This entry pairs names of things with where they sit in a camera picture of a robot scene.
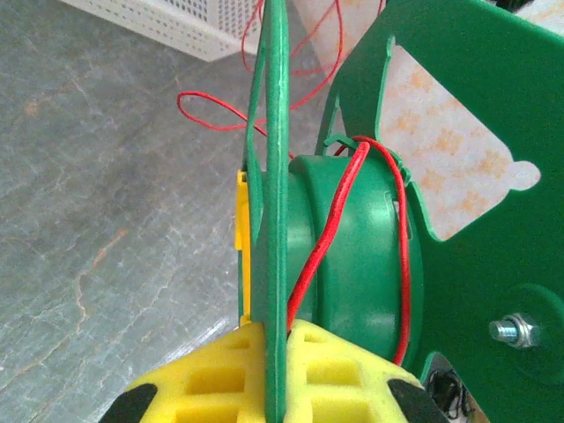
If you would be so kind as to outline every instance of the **white plastic crate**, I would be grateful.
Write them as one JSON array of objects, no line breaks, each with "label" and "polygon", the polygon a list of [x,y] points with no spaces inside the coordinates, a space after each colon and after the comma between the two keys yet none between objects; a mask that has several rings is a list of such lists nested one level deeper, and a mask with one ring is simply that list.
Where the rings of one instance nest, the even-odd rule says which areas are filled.
[{"label": "white plastic crate", "polygon": [[[62,0],[206,62],[241,49],[241,37],[257,0]],[[255,20],[245,50],[255,54]]]}]

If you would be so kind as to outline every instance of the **gray stone surface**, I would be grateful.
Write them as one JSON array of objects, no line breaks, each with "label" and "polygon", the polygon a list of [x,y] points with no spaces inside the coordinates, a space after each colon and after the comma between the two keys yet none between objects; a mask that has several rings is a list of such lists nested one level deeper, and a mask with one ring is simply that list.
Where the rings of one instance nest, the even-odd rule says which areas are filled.
[{"label": "gray stone surface", "polygon": [[[0,422],[96,421],[235,327],[242,133],[174,102],[193,89],[245,109],[249,84],[238,56],[203,63],[56,0],[0,3]],[[295,152],[313,150],[324,98],[293,115]]]}]

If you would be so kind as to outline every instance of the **red electrical wire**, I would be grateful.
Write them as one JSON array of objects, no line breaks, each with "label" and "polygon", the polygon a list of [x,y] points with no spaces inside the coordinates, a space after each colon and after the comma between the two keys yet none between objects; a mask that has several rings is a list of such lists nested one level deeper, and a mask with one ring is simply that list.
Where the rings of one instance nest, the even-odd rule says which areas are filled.
[{"label": "red electrical wire", "polygon": [[[255,9],[251,13],[250,20],[249,20],[249,22],[247,22],[247,26],[245,27],[245,30],[243,31],[243,36],[241,37],[241,59],[243,61],[243,66],[245,67],[245,69],[249,73],[253,73],[254,70],[251,69],[251,67],[247,63],[247,56],[246,56],[246,53],[245,53],[245,40],[247,39],[247,36],[249,35],[249,30],[252,26],[253,21],[256,18],[257,13],[258,13],[258,17],[259,17],[261,23],[263,22],[263,15],[262,15],[263,4],[264,4],[264,0],[259,0],[256,3]],[[308,33],[308,35],[303,40],[301,40],[298,43],[298,45],[296,47],[293,48],[292,53],[290,53],[291,58],[295,57],[300,52],[300,50],[303,48],[303,46],[305,46],[308,43],[308,41],[311,40],[311,37],[313,37],[315,35],[315,33],[319,30],[319,28],[323,24],[323,22],[325,22],[325,20],[327,20],[327,18],[329,17],[330,13],[332,12],[332,10],[335,6],[336,6],[336,2],[333,2],[333,3],[330,4],[330,6],[325,11],[325,13],[317,21],[314,28]],[[312,68],[312,69],[290,70],[290,74],[291,75],[305,76],[305,75],[312,75],[314,73],[319,73],[319,72],[323,72],[323,71],[328,71],[330,69],[331,69],[330,66],[323,66],[323,67],[318,66],[318,67]]]},{"label": "red electrical wire", "polygon": [[396,353],[394,355],[394,363],[401,366],[407,347],[409,345],[409,337],[411,331],[411,270],[409,263],[409,234],[407,230],[407,199],[405,197],[404,179],[401,175],[396,161],[388,152],[388,150],[373,140],[370,137],[353,137],[359,142],[354,155],[351,157],[349,164],[341,177],[341,181],[333,197],[327,223],[323,229],[323,233],[317,241],[313,251],[308,257],[304,265],[298,281],[290,294],[288,300],[287,322],[286,327],[289,331],[292,328],[293,320],[295,319],[300,304],[309,288],[311,280],[313,279],[319,264],[325,257],[335,235],[337,234],[338,225],[345,208],[345,202],[353,185],[353,182],[360,171],[360,167],[367,157],[367,152],[370,147],[377,149],[385,158],[386,163],[390,167],[397,187],[397,202],[399,206],[398,211],[398,226],[399,226],[399,255],[401,266],[401,328],[399,341],[397,344]]},{"label": "red electrical wire", "polygon": [[[218,99],[217,97],[214,97],[211,94],[201,93],[199,91],[182,91],[181,93],[178,93],[178,95],[176,96],[176,106],[178,107],[178,110],[180,110],[180,113],[182,113],[186,118],[190,119],[191,121],[198,122],[200,125],[203,125],[205,128],[209,128],[210,130],[227,131],[227,130],[242,130],[242,129],[247,127],[247,125],[245,125],[244,123],[239,124],[239,125],[218,126],[218,125],[214,125],[212,123],[206,122],[206,121],[200,119],[199,117],[195,117],[195,116],[191,115],[190,113],[188,113],[186,110],[184,110],[184,107],[182,106],[182,98],[184,98],[184,97],[201,97],[203,99],[213,101],[214,103],[219,104],[221,107],[226,108],[230,112],[239,116],[243,121],[247,122],[249,119],[246,115],[244,115],[237,108],[233,107],[232,105],[230,105],[226,101],[223,101],[221,99]],[[257,130],[258,132],[260,132],[261,134],[263,134],[266,137],[266,130],[264,130],[263,128],[258,126],[260,124],[260,122],[266,122],[266,120],[262,119],[261,121],[256,121],[256,123],[253,125],[253,128],[255,128],[255,130]],[[289,155],[290,155],[290,159],[293,160],[293,158],[295,157],[293,155],[293,153],[289,152]]]},{"label": "red electrical wire", "polygon": [[[262,2],[264,0],[259,0],[256,4],[255,9],[253,10],[253,14],[252,14],[252,19],[254,19],[256,12],[258,11],[258,9],[260,8],[260,6],[262,5]],[[331,69],[331,72],[329,73],[329,75],[327,75],[327,77],[325,77],[325,79],[316,87],[314,88],[308,95],[306,95],[305,97],[303,97],[301,100],[295,102],[294,104],[292,104],[290,106],[290,110],[296,110],[297,108],[301,107],[302,105],[304,105],[305,103],[307,103],[308,101],[310,101],[319,91],[321,91],[321,89],[330,81],[331,78],[333,78],[333,75],[335,74],[335,72],[338,69],[339,63],[341,62],[341,58],[343,55],[343,45],[344,45],[344,41],[343,41],[343,35],[344,35],[344,28],[343,28],[343,15],[341,13],[341,6],[340,6],[340,0],[335,0],[335,6],[337,7],[337,15],[338,15],[338,32],[339,32],[339,36],[338,36],[338,54],[337,54],[337,60],[335,61],[335,63],[333,64],[333,67]],[[247,24],[247,27],[250,27],[250,24],[252,22],[252,19],[249,21],[249,23]],[[205,128],[209,128],[211,130],[221,130],[221,131],[227,131],[227,130],[241,130],[244,129],[246,127],[246,125],[244,124],[240,124],[240,125],[228,125],[228,126],[218,126],[218,125],[214,125],[212,123],[206,122],[203,119],[200,119],[199,117],[195,117],[191,114],[189,114],[186,110],[184,110],[184,108],[182,107],[182,98],[186,97],[186,96],[196,96],[196,97],[201,97],[207,100],[211,100],[216,104],[219,104],[221,107],[226,108],[227,110],[230,110],[232,113],[235,113],[236,115],[238,115],[242,120],[244,120],[245,122],[248,120],[247,116],[245,116],[241,111],[237,110],[234,106],[230,105],[229,103],[227,103],[226,101],[223,101],[221,99],[218,99],[217,97],[214,97],[208,93],[202,93],[199,91],[184,91],[179,93],[176,96],[176,106],[178,107],[178,109],[180,110],[180,112],[187,117],[188,119],[190,119],[191,121],[197,122],[201,125],[203,125]],[[266,119],[259,119],[258,121],[255,122],[255,129],[258,130],[261,134],[266,136],[266,131],[260,127],[260,125],[262,125],[263,123],[266,122]],[[293,159],[293,154],[290,152],[290,158]]]},{"label": "red electrical wire", "polygon": [[380,16],[380,13],[382,13],[382,11],[384,10],[384,7],[386,7],[386,0],[380,0],[380,4],[378,4],[378,15]]},{"label": "red electrical wire", "polygon": [[343,152],[344,150],[346,150],[346,145],[341,145],[336,151],[335,154],[333,154],[334,156],[340,156],[341,152]]},{"label": "red electrical wire", "polygon": [[337,190],[335,191],[335,196],[333,197],[333,201],[331,202],[329,216],[327,217],[325,228],[323,229],[319,240],[317,240],[314,249],[309,255],[308,260],[304,264],[300,276],[298,277],[298,281],[296,282],[296,285],[294,286],[292,293],[290,294],[286,321],[286,329],[288,332],[292,328],[293,320],[298,314],[300,304],[303,301],[306,292],[308,291],[311,280],[315,276],[319,264],[325,257],[325,254],[329,250],[331,243],[335,239],[338,225],[341,221],[341,216],[343,215],[343,210],[345,208],[346,199],[351,192],[353,182],[359,174],[362,163],[364,163],[369,150],[369,143],[360,143],[359,147],[356,149],[356,152],[351,157],[351,160],[349,161],[349,164],[347,165],[345,172],[341,177],[341,181],[338,183]]}]

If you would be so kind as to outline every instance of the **green plastic panel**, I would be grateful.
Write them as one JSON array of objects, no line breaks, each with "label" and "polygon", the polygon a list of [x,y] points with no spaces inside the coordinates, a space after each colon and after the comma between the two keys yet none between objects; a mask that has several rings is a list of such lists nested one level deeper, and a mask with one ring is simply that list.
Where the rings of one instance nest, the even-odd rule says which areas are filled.
[{"label": "green plastic panel", "polygon": [[[483,0],[393,0],[337,74],[316,152],[341,108],[348,135],[379,136],[392,40],[510,149],[541,172],[445,242],[407,187],[425,273],[412,370],[444,354],[493,423],[560,421],[564,412],[564,40]],[[493,341],[488,323],[531,315],[542,345]]]},{"label": "green plastic panel", "polygon": [[[243,169],[249,184],[252,319],[265,331],[265,398],[269,423],[286,411],[286,254],[289,137],[289,40],[286,3],[267,1],[249,102]],[[256,107],[265,75],[268,118],[264,176],[254,147]]]}]

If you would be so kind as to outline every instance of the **yellow foam block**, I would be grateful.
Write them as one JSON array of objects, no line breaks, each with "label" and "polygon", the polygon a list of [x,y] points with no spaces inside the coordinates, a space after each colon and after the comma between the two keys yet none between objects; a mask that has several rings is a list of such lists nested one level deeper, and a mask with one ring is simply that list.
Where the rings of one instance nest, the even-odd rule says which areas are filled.
[{"label": "yellow foam block", "polygon": [[388,387],[401,367],[304,321],[288,339],[285,423],[407,423]]},{"label": "yellow foam block", "polygon": [[130,386],[157,386],[141,423],[264,423],[263,325],[250,323]]}]

